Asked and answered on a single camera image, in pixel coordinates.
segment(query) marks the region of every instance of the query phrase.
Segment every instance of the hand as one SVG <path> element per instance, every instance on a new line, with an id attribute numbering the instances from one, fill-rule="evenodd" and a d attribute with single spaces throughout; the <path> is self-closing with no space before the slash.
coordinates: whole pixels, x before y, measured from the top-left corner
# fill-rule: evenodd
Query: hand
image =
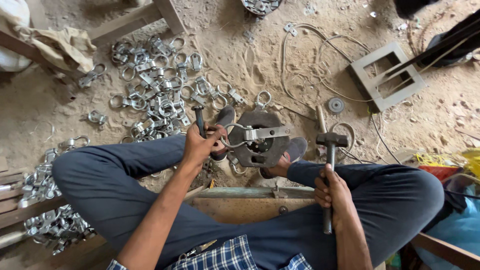
<path id="1" fill-rule="evenodd" d="M 333 206 L 333 228 L 338 231 L 343 228 L 343 221 L 358 220 L 357 210 L 353 204 L 352 194 L 343 180 L 332 170 L 330 164 L 320 170 L 322 178 L 327 177 L 330 186 L 327 187 L 321 178 L 315 178 L 315 201 L 324 208 Z"/>
<path id="2" fill-rule="evenodd" d="M 194 170 L 200 172 L 205 159 L 208 158 L 212 147 L 221 136 L 227 136 L 227 131 L 223 127 L 211 126 L 205 123 L 204 129 L 213 131 L 207 135 L 207 139 L 200 136 L 200 130 L 196 123 L 193 123 L 187 131 L 187 139 L 185 141 L 185 150 L 183 151 L 182 164 L 192 166 Z"/>

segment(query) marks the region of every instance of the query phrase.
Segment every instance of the metal plate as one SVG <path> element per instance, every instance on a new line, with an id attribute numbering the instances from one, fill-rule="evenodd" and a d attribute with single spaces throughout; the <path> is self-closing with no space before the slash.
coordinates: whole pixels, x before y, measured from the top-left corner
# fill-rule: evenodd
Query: metal plate
<path id="1" fill-rule="evenodd" d="M 269 112 L 264 111 L 247 111 L 243 113 L 238 124 L 243 126 L 252 126 L 253 128 L 272 128 L 280 127 L 282 124 L 278 117 Z M 228 139 L 230 144 L 235 145 L 243 141 L 243 129 L 234 127 Z M 242 145 L 234 149 L 240 165 L 242 167 L 274 167 L 288 147 L 290 138 L 288 136 L 269 138 L 264 143 L 257 145 Z"/>
<path id="2" fill-rule="evenodd" d="M 345 104 L 339 98 L 331 98 L 328 101 L 328 109 L 334 114 L 341 113 L 344 108 L 345 108 Z"/>

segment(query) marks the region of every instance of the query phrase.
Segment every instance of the hammer handle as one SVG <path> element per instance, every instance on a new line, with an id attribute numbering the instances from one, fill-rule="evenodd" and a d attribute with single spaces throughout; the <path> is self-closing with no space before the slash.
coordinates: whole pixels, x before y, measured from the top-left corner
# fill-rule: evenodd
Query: hammer handle
<path id="1" fill-rule="evenodd" d="M 333 143 L 327 144 L 327 163 L 332 165 L 332 170 L 335 170 L 335 145 Z M 324 183 L 326 186 L 330 186 L 328 179 L 325 177 Z M 324 208 L 324 234 L 332 234 L 332 206 Z"/>
<path id="2" fill-rule="evenodd" d="M 207 134 L 204 129 L 204 114 L 202 112 L 202 109 L 195 109 L 195 117 L 197 119 L 197 126 L 198 129 L 200 130 L 200 136 L 202 138 L 207 139 Z"/>

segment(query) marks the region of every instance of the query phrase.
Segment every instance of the hammer head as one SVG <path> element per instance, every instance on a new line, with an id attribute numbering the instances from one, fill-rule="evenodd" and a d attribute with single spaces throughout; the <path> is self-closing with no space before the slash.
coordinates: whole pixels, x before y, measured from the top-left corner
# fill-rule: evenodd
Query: hammer head
<path id="1" fill-rule="evenodd" d="M 203 110 L 203 109 L 204 109 L 204 106 L 202 105 L 196 105 L 192 107 L 192 110 Z"/>
<path id="2" fill-rule="evenodd" d="M 347 135 L 340 135 L 335 132 L 319 133 L 315 143 L 318 145 L 332 144 L 336 147 L 348 147 Z"/>

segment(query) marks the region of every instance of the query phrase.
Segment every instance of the bowl of metal parts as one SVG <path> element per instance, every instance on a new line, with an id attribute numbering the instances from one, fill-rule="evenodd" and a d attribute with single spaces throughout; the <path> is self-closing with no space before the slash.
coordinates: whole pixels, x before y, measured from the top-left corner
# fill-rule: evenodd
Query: bowl of metal parts
<path id="1" fill-rule="evenodd" d="M 245 8 L 253 14 L 264 16 L 276 10 L 283 0 L 241 0 Z"/>

